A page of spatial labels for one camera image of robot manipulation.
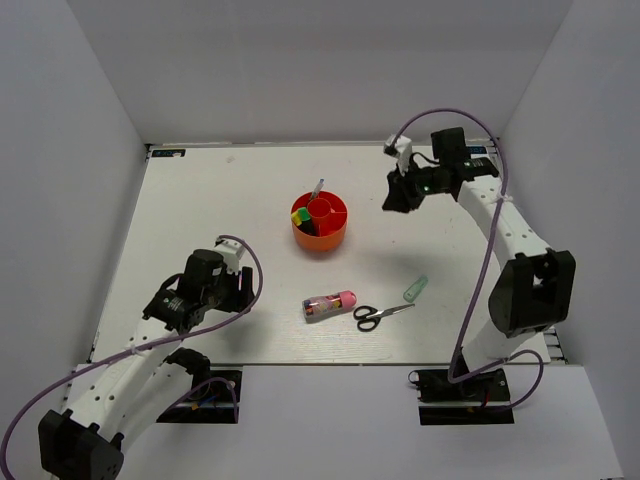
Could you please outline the green black highlighter marker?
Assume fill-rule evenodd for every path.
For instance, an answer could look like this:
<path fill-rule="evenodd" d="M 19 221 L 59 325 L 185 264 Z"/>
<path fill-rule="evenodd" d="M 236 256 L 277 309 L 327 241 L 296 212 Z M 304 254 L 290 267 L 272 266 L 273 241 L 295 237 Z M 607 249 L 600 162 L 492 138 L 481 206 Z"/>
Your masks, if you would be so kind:
<path fill-rule="evenodd" d="M 300 207 L 291 214 L 291 220 L 298 230 L 309 236 L 315 236 L 316 230 L 306 207 Z"/>

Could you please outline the blue pen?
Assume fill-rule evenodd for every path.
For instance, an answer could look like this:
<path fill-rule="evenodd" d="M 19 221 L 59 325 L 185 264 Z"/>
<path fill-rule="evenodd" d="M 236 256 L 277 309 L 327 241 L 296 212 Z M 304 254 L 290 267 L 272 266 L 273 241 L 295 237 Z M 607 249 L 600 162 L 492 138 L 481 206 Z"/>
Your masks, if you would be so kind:
<path fill-rule="evenodd" d="M 321 178 L 317 183 L 316 187 L 314 188 L 314 190 L 311 192 L 309 202 L 312 202 L 319 197 L 319 194 L 322 191 L 323 187 L 324 187 L 324 179 Z"/>

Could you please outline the green correction tape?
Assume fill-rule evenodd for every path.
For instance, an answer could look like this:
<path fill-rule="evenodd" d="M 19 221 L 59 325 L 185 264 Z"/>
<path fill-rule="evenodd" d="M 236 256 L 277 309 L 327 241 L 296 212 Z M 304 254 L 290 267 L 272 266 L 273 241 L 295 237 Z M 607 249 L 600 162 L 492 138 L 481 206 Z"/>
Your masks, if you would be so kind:
<path fill-rule="evenodd" d="M 403 299 L 407 303 L 414 303 L 427 286 L 429 279 L 426 275 L 421 275 L 403 293 Z"/>

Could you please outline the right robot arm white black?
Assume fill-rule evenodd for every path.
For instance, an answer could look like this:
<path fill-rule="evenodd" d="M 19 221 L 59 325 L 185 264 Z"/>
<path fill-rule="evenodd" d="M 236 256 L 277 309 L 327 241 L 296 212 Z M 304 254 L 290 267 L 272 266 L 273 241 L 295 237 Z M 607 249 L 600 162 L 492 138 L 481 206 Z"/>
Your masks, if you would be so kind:
<path fill-rule="evenodd" d="M 532 230 L 504 191 L 505 174 L 490 158 L 470 151 L 462 128 L 433 133 L 431 147 L 432 163 L 420 167 L 409 138 L 396 135 L 385 142 L 396 167 L 387 176 L 383 208 L 409 213 L 429 195 L 448 194 L 485 236 L 487 259 L 499 263 L 489 319 L 470 340 L 457 339 L 448 372 L 453 390 L 472 399 L 486 389 L 486 372 L 519 357 L 522 344 L 567 318 L 576 260 Z"/>

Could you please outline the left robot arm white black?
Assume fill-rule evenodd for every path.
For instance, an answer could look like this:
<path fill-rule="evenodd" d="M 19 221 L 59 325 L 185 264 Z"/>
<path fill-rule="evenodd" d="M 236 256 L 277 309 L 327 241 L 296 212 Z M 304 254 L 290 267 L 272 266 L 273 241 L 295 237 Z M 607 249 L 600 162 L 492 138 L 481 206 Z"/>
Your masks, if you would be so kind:
<path fill-rule="evenodd" d="M 241 266 L 245 246 L 229 237 L 196 249 L 184 270 L 167 278 L 143 309 L 125 358 L 110 363 L 63 412 L 38 425 L 43 469 L 59 479 L 114 479 L 137 437 L 182 395 L 205 396 L 211 362 L 183 347 L 207 312 L 239 314 L 254 301 L 253 271 Z"/>

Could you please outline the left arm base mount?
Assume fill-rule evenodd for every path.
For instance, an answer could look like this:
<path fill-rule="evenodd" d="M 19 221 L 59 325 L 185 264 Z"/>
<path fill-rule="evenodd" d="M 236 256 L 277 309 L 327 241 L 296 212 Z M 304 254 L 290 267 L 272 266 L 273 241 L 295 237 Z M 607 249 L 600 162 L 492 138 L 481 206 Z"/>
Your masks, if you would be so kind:
<path fill-rule="evenodd" d="M 211 370 L 219 377 L 161 414 L 159 424 L 236 424 L 239 419 L 243 372 Z"/>

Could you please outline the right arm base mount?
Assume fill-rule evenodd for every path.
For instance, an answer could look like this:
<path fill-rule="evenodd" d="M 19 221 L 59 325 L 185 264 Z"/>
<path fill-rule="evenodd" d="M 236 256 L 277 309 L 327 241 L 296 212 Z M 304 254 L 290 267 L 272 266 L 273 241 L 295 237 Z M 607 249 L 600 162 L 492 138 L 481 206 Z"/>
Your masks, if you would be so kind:
<path fill-rule="evenodd" d="M 408 382 L 418 393 L 421 426 L 481 426 L 514 423 L 503 369 L 451 384 L 444 369 L 413 370 Z"/>

